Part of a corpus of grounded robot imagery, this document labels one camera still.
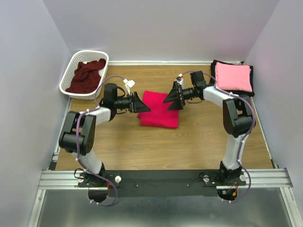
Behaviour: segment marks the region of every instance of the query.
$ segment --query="pink towel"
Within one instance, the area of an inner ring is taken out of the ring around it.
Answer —
[[[163,103],[167,94],[145,91],[143,102],[151,109],[150,112],[139,113],[142,126],[155,126],[163,128],[178,127],[178,110],[168,111],[171,103]]]
[[[228,65],[217,62],[215,72],[218,88],[252,92],[249,65]]]

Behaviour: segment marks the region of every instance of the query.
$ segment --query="laundry basket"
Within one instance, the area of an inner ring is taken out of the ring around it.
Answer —
[[[75,94],[75,93],[66,92],[65,90],[71,86],[71,80],[75,76],[75,70],[77,69],[79,62],[99,61],[101,58],[106,60],[106,64],[103,69],[99,70],[99,75],[101,76],[101,80],[99,82],[99,86],[100,86],[106,75],[108,59],[109,59],[108,55],[101,51],[79,51],[73,55],[70,63],[68,64],[64,72],[64,75],[59,85],[60,91],[66,95],[69,95],[71,98],[94,99],[96,90],[88,94]],[[96,97],[99,96],[100,90],[101,89],[98,90]]]

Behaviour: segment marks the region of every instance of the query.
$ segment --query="cloth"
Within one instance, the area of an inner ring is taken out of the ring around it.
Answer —
[[[150,112],[138,113],[141,126],[155,126],[163,128],[178,127],[178,110],[168,111],[171,103],[163,103],[167,94],[145,91],[143,102],[151,109]]]
[[[91,61],[88,63],[79,62],[75,70],[75,76],[71,80],[71,86],[65,91],[77,94],[88,94],[94,92],[99,85],[101,76],[99,70],[105,67],[106,60]]]
[[[218,88],[252,92],[249,65],[227,65],[218,62],[215,71]]]
[[[212,73],[212,76],[213,77],[216,77],[216,65],[217,63],[222,63],[222,64],[226,64],[226,65],[233,65],[233,64],[230,64],[230,63],[226,63],[226,62],[223,62],[223,61],[218,61],[218,60],[214,60],[212,62],[212,64],[210,65],[210,69],[211,69],[211,73]],[[249,66],[250,67],[250,86],[251,86],[251,89],[252,89],[252,92],[247,92],[247,91],[242,91],[242,90],[226,90],[227,92],[233,92],[234,94],[237,94],[237,95],[248,95],[250,97],[253,97],[255,95],[254,93],[254,85],[253,85],[253,71],[254,71],[254,67],[253,66]],[[210,79],[210,84],[214,84],[214,80],[211,78]]]

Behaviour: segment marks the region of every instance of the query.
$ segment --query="wooden table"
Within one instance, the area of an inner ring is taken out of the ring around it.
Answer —
[[[142,98],[145,90],[168,93],[176,76],[189,70],[210,73],[209,66],[109,66],[106,77],[133,79],[136,84],[132,91]],[[186,87],[191,87],[190,75],[184,78]],[[121,79],[110,82],[123,87]],[[94,101],[74,99],[71,104],[73,111],[94,107]],[[108,170],[217,169],[226,142],[222,109],[203,101],[186,104],[179,112],[178,129],[140,126],[135,113],[117,115],[96,127],[94,151]],[[247,168],[272,168],[259,123],[245,144],[242,161]],[[77,167],[75,158],[61,149],[56,170]]]

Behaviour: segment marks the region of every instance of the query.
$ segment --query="red towel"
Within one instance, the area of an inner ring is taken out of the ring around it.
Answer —
[[[145,91],[143,102],[151,109],[150,112],[139,113],[142,126],[155,126],[164,128],[178,127],[178,110],[168,111],[171,103],[163,103],[167,94]]]
[[[65,91],[77,94],[88,94],[98,88],[101,76],[99,70],[105,67],[106,60],[91,61],[86,64],[79,62],[71,86]]]

